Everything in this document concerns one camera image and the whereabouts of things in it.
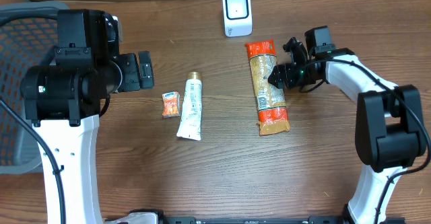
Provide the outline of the orange spaghetti packet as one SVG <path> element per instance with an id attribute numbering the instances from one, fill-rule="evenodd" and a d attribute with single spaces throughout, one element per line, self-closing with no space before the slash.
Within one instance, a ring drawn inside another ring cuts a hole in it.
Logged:
<path id="1" fill-rule="evenodd" d="M 284 92 L 268 82 L 277 57 L 273 40 L 245 44 L 253 91 L 257 103 L 259 135 L 273 135 L 290 130 Z"/>

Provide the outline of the small orange sachet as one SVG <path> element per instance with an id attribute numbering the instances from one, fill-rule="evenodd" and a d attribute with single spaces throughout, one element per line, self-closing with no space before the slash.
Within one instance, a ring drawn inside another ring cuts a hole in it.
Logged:
<path id="1" fill-rule="evenodd" d="M 164 118 L 180 116 L 179 101 L 180 95 L 177 91 L 162 94 L 164 109 L 162 116 Z"/>

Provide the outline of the white tube gold cap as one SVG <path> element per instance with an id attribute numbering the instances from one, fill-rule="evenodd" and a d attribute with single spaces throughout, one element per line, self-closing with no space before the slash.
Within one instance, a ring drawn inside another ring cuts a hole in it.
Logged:
<path id="1" fill-rule="evenodd" d="M 190 72 L 185 83 L 180 125 L 176 136 L 194 141 L 201 140 L 202 76 Z"/>

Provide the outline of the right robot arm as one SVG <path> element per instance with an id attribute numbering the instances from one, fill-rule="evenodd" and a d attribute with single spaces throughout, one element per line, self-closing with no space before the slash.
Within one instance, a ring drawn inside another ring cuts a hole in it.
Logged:
<path id="1" fill-rule="evenodd" d="M 337 86 L 357 104 L 354 142 L 363 163 L 342 215 L 319 217 L 317 223 L 404 223 L 403 218 L 387 218 L 386 209 L 401 176 L 430 163 L 419 90 L 383 79 L 352 50 L 337 48 L 327 26 L 313 28 L 304 37 L 304 42 L 292 37 L 284 44 L 291 61 L 275 66 L 268 82 L 279 89 Z"/>

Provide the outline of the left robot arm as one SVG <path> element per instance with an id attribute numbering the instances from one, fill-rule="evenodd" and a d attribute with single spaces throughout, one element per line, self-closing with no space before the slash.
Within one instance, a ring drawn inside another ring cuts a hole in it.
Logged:
<path id="1" fill-rule="evenodd" d="M 151 89 L 150 54 L 119 52 L 120 23 L 104 11 L 57 14 L 54 62 L 21 82 L 42 160 L 49 223 L 101 223 L 96 173 L 100 117 L 112 94 Z"/>

